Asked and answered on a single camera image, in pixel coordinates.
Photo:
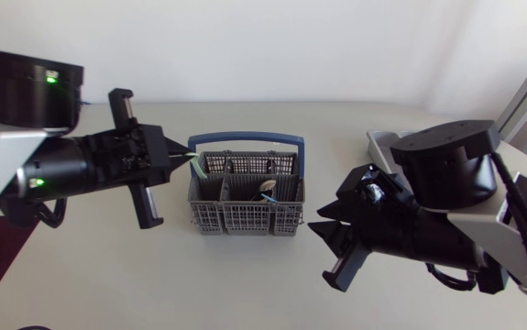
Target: dishwasher cutlery basket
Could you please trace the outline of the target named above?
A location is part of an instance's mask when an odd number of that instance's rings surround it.
[[[188,147],[231,140],[292,144],[298,152],[216,151],[198,159],[206,178],[192,169],[188,201],[193,221],[203,235],[266,235],[291,237],[302,224],[304,141],[302,137],[264,132],[221,132],[190,137]],[[259,186],[275,180],[272,202],[251,201]]]

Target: wire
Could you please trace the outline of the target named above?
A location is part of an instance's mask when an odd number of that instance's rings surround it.
[[[196,174],[198,174],[198,177],[200,177],[200,179],[206,179],[207,176],[200,167],[200,164],[198,163],[200,154],[195,152],[188,152],[184,156],[192,157],[192,159],[190,159],[190,163],[192,164],[193,170],[196,171]]]
[[[37,217],[39,220],[43,221],[45,225],[50,226],[51,228],[57,228],[63,222],[67,204],[67,198],[58,199],[55,202],[55,207],[53,208],[52,213],[44,203],[39,203],[35,206],[37,208]]]
[[[475,274],[472,271],[467,271],[467,280],[459,280],[444,274],[434,264],[426,262],[426,268],[437,280],[453,290],[471,291],[477,285]]]

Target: black cable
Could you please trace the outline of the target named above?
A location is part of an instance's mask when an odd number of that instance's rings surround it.
[[[491,154],[491,159],[495,163],[495,167],[500,174],[501,180],[508,191],[507,200],[508,208],[511,215],[518,226],[520,235],[522,236],[522,244],[526,249],[527,254],[527,203],[523,199],[522,192],[518,186],[513,182],[508,168],[505,166],[501,155],[497,152]]]
[[[51,228],[57,228],[63,222],[63,217],[65,216],[65,210],[68,204],[67,198],[60,198],[55,202],[55,207],[53,208],[53,213],[51,210],[43,203],[38,204],[37,207],[37,217],[39,220],[43,221],[45,225],[50,226]]]
[[[453,290],[471,291],[477,286],[477,280],[472,271],[467,271],[466,280],[459,280],[444,274],[442,271],[438,270],[434,264],[426,262],[426,268],[437,280]]]

